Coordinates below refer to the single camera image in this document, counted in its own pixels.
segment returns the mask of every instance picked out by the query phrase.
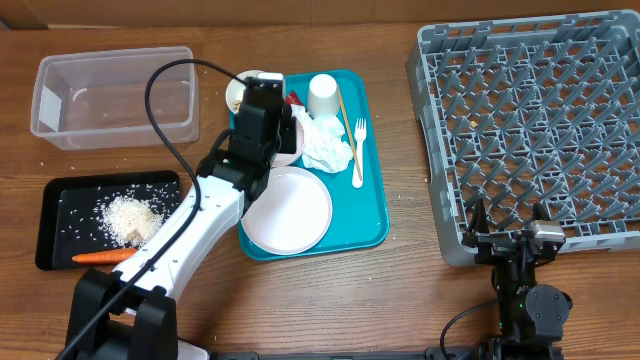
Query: gray plastic crate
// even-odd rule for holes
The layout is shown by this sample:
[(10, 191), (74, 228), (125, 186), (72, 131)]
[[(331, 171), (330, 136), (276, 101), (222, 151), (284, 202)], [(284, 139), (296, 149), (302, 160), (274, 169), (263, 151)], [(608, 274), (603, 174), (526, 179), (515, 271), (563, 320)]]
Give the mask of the gray plastic crate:
[(407, 61), (442, 256), (483, 198), (494, 233), (541, 202), (562, 252), (640, 248), (640, 16), (610, 11), (429, 25)]

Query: wooden table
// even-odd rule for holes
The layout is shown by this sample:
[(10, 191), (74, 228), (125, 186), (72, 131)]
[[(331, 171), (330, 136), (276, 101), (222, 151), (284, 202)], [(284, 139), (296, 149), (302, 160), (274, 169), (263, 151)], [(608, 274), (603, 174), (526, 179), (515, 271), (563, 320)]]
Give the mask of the wooden table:
[[(61, 151), (29, 132), (40, 60), (53, 54), (166, 45), (231, 71), (286, 74), (349, 68), (367, 87), (391, 232), (375, 249), (271, 263), (244, 255), (226, 234), (178, 304), (180, 336), (220, 351), (420, 351), (438, 344), (455, 314), (493, 298), (488, 267), (453, 268), (440, 256), (405, 60), (418, 24), (229, 27), (0, 33), (0, 358), (53, 358), (63, 346), (83, 270), (34, 265), (42, 190), (57, 177), (172, 169), (162, 146)], [(198, 69), (200, 140), (179, 150), (192, 166), (228, 122), (227, 79)], [(560, 256), (538, 280), (575, 302), (567, 359), (640, 358), (640, 253)], [(448, 344), (497, 331), (497, 313), (460, 321)]]

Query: crumpled napkin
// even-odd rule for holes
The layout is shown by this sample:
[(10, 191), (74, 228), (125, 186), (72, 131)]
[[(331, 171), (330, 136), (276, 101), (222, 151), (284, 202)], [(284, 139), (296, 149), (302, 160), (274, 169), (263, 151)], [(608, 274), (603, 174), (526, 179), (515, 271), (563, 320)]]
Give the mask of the crumpled napkin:
[(291, 109), (304, 129), (304, 167), (332, 174), (344, 171), (353, 159), (353, 153), (351, 146), (342, 141), (345, 128), (340, 120), (335, 116), (312, 120), (304, 106), (291, 105)]

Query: blue tray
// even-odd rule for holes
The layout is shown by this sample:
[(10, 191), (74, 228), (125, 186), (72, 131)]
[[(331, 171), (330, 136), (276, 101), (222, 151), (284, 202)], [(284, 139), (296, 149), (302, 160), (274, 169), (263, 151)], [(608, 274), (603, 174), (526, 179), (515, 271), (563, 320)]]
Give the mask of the blue tray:
[[(333, 76), (342, 91), (351, 131), (355, 132), (356, 119), (367, 120), (367, 140), (364, 142), (364, 184), (360, 189), (351, 185), (354, 162), (347, 170), (337, 174), (327, 174), (316, 169), (307, 169), (316, 175), (327, 187), (333, 202), (333, 217), (325, 236), (311, 249), (295, 255), (274, 255), (256, 246), (239, 225), (239, 238), (242, 250), (254, 260), (269, 261), (299, 256), (329, 254), (339, 251), (356, 250), (380, 245), (389, 234), (389, 212), (384, 196), (384, 182), (378, 162), (378, 149), (369, 114), (367, 94), (362, 79), (350, 70), (331, 70), (322, 72)], [(295, 91), (303, 104), (307, 103), (307, 93), (311, 78), (319, 73), (289, 75), (286, 77), (286, 93)], [(342, 112), (338, 118), (344, 124)], [(345, 134), (344, 141), (349, 141)], [(291, 166), (304, 168), (302, 159)]]

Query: orange carrot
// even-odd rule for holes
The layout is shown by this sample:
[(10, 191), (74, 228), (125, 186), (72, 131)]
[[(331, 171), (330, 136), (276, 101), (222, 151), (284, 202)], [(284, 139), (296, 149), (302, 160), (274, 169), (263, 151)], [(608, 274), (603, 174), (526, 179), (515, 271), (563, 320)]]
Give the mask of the orange carrot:
[(79, 264), (119, 264), (136, 253), (138, 249), (115, 249), (97, 253), (80, 254), (71, 258)]

